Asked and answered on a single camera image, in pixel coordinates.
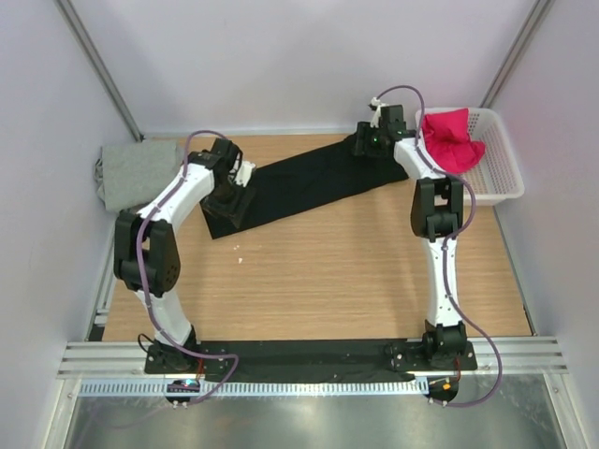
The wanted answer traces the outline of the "black t shirt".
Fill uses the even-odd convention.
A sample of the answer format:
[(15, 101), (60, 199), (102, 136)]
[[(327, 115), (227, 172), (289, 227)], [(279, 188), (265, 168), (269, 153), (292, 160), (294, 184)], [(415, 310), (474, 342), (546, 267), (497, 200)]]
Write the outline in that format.
[(260, 167), (249, 185), (256, 194), (241, 225), (204, 213), (210, 235), (221, 239), (399, 181), (408, 175), (394, 159), (355, 156), (356, 136)]

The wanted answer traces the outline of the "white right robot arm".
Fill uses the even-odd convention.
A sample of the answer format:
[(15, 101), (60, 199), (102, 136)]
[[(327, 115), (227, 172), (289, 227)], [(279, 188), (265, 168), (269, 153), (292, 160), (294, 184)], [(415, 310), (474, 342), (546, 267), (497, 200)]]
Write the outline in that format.
[(466, 329), (452, 294), (457, 287), (457, 237), (463, 224), (463, 184), (447, 176), (407, 128), (403, 106), (371, 101), (373, 117), (357, 127), (355, 156), (391, 158), (416, 181), (410, 213), (413, 234), (426, 255), (429, 306), (420, 344), (397, 351), (417, 369), (453, 370), (466, 352)]

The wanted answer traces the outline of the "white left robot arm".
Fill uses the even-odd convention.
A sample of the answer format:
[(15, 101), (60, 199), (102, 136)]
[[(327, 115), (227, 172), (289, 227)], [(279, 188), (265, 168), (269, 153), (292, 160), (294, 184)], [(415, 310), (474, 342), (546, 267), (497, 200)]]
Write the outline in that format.
[(195, 207), (240, 226), (255, 194), (249, 185), (255, 168), (238, 145), (216, 135), (210, 149), (184, 152), (174, 180), (147, 206), (119, 213), (113, 272), (136, 294), (153, 325), (146, 351), (151, 370), (186, 374), (199, 362), (196, 332), (176, 292), (181, 274), (178, 230)]

